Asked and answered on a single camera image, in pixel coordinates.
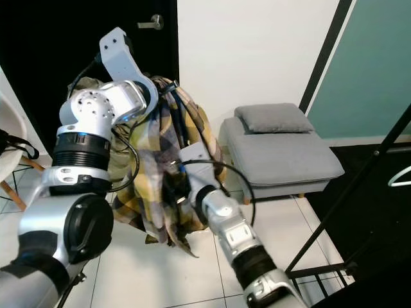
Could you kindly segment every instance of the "black rug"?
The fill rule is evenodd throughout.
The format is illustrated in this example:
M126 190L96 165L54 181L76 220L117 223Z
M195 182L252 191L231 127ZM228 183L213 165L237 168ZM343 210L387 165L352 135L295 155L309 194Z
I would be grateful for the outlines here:
M322 219L378 145L332 148L345 175L307 199ZM365 279L411 256L411 186L388 187L388 181L411 165L411 153L388 154L334 214L326 230L344 260L357 252L356 280ZM402 180L411 180L406 175Z

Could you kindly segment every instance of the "black bag strap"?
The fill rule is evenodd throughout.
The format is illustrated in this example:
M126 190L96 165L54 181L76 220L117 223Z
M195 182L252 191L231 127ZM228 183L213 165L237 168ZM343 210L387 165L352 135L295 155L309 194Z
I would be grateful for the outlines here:
M9 135L4 130L0 130L0 135L2 136L2 138L5 138L6 147L11 146L13 148L25 151L27 153L28 158L38 159L38 157L40 155L38 149L36 149L34 146L32 146L31 143L28 142L27 140L25 140L23 138L20 138L20 137L13 136L13 135ZM25 147L20 146L20 144L26 144L29 147L31 147L33 149L33 154L31 154Z

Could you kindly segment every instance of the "gray cushion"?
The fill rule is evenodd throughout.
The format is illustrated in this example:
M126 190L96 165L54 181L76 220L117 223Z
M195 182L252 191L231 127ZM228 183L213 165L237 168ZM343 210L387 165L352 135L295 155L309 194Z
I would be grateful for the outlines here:
M229 147L236 167L255 186L327 180L344 174L334 153L315 132L236 136Z
M304 133L314 131L303 112L290 103L237 107L234 114L242 118L253 133Z

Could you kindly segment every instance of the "white wall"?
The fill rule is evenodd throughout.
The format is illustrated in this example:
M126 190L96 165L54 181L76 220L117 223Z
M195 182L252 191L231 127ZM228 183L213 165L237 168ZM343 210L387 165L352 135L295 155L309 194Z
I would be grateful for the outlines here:
M338 0L179 0L180 84L214 134L240 105L299 105Z
M9 100L10 103L16 108L18 113L22 116L24 119L24 122L26 123L27 127L27 135L28 135L28 141L36 148L38 149L40 155L44 156L49 156L43 143L41 142L39 136L37 135L36 131L34 130L33 125L31 124L30 120L28 119L26 112L22 108L19 100L17 99L17 96L15 95L12 86L7 80L6 75L4 74L3 70L0 67L0 92L2 92Z

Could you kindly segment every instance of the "white tile floor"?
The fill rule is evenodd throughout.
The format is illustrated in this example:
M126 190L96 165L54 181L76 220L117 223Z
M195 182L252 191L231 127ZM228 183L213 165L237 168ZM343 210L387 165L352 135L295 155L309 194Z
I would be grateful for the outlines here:
M32 169L21 171L17 179L21 196L29 194L38 177ZM230 176L226 186L233 198L242 200L237 179ZM113 197L107 195L107 201L111 202ZM251 206L241 208L250 219ZM0 265L17 254L16 234L21 216L12 201L0 199ZM290 196L257 204L255 230L279 268L287 267L318 224L305 198ZM144 240L143 232L115 222L111 245L86 265L87 280L74 287L64 307L246 308L234 272L217 238L208 229L188 236L193 253L199 256L197 259L177 248L145 245ZM342 262L341 256L323 232L296 269L337 262ZM320 277L329 294L342 287L335 273ZM352 277L344 277L348 284L354 281ZM308 305L324 298L315 277L300 278L297 282Z

